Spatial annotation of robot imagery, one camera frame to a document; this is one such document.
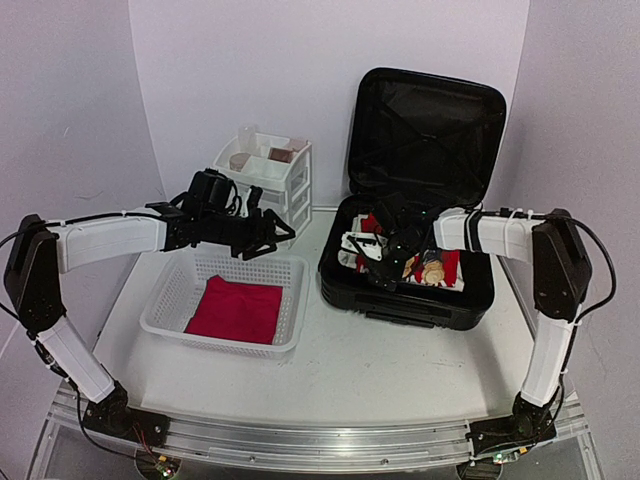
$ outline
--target white plastic basket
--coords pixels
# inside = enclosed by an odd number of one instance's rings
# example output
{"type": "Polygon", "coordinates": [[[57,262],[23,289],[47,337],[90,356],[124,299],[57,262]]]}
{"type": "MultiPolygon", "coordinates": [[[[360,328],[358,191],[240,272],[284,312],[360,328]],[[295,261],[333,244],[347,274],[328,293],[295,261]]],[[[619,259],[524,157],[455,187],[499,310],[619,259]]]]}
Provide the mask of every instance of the white plastic basket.
{"type": "Polygon", "coordinates": [[[147,332],[190,347],[262,358],[282,358],[298,343],[309,293],[309,264],[293,255],[266,255],[247,262],[228,248],[201,245],[174,254],[140,317],[147,332]],[[272,345],[238,342],[184,333],[200,304],[207,280],[282,287],[282,304],[272,345]]]}

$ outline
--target white wall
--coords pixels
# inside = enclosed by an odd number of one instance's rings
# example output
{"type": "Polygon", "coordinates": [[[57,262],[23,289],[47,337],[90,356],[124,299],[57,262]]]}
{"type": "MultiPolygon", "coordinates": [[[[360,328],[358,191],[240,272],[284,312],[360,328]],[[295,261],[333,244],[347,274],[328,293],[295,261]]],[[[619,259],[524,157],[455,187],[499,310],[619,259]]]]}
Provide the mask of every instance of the white wall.
{"type": "MultiPolygon", "coordinates": [[[[128,15],[126,0],[3,3],[0,237],[33,212],[70,218],[164,198],[128,15]]],[[[63,278],[70,318],[90,342],[130,263],[104,262],[63,278]]],[[[59,381],[15,325],[0,314],[0,467],[19,479],[59,381]]]]}
{"type": "Polygon", "coordinates": [[[131,0],[134,49],[169,196],[243,123],[314,142],[337,204],[358,83],[389,66],[465,78],[510,102],[528,0],[131,0]]]}
{"type": "MultiPolygon", "coordinates": [[[[570,376],[594,432],[605,475],[640,470],[640,3],[531,2],[494,202],[565,207],[609,248],[614,303],[580,330],[570,376]]],[[[595,248],[591,301],[608,293],[595,248]]],[[[531,270],[513,265],[531,297],[531,270]]]]}

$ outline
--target black bracket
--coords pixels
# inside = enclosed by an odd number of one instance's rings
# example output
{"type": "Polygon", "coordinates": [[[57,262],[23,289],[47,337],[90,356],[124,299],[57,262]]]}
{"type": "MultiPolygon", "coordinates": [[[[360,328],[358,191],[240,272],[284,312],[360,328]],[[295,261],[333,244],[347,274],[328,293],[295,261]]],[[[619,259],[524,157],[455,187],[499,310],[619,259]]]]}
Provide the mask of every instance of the black bracket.
{"type": "Polygon", "coordinates": [[[115,390],[103,401],[89,402],[82,419],[84,427],[135,443],[144,440],[150,447],[163,446],[169,430],[169,417],[129,408],[126,390],[115,383],[115,390]]]}
{"type": "Polygon", "coordinates": [[[555,396],[547,405],[537,407],[518,394],[512,415],[471,423],[466,437],[473,442],[475,458],[530,448],[555,438],[556,429],[550,412],[554,400],[555,396]]]}
{"type": "Polygon", "coordinates": [[[13,244],[4,285],[20,323],[35,335],[53,327],[67,312],[60,293],[57,236],[38,215],[26,216],[19,231],[26,233],[13,244]]]}
{"type": "Polygon", "coordinates": [[[576,226],[562,218],[569,212],[551,215],[557,218],[532,229],[535,306],[549,318],[572,322],[587,294],[591,262],[576,226]]]}

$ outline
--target white cable tie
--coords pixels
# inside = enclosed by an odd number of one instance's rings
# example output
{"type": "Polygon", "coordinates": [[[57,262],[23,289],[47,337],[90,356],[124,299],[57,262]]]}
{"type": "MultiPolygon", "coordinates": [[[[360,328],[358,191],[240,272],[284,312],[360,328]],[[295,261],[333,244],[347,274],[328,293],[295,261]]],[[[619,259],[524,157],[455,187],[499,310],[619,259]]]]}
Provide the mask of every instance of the white cable tie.
{"type": "Polygon", "coordinates": [[[522,209],[521,208],[516,208],[513,210],[513,212],[511,212],[511,215],[509,215],[509,218],[507,219],[507,221],[504,223],[504,229],[502,231],[502,240],[504,241],[504,256],[509,258],[509,224],[513,221],[513,218],[516,216],[516,213],[521,212],[522,209]]]}

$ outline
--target red cloth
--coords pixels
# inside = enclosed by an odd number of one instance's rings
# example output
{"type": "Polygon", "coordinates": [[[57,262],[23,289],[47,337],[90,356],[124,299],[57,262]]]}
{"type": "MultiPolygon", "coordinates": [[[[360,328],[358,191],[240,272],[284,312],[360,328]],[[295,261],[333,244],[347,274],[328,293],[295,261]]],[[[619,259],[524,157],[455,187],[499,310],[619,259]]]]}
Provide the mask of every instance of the red cloth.
{"type": "Polygon", "coordinates": [[[453,287],[458,279],[458,263],[460,263],[460,250],[444,250],[442,252],[444,283],[449,287],[453,287]]]}
{"type": "Polygon", "coordinates": [[[271,345],[282,303],[282,287],[247,285],[215,276],[207,282],[185,333],[271,345]]]}

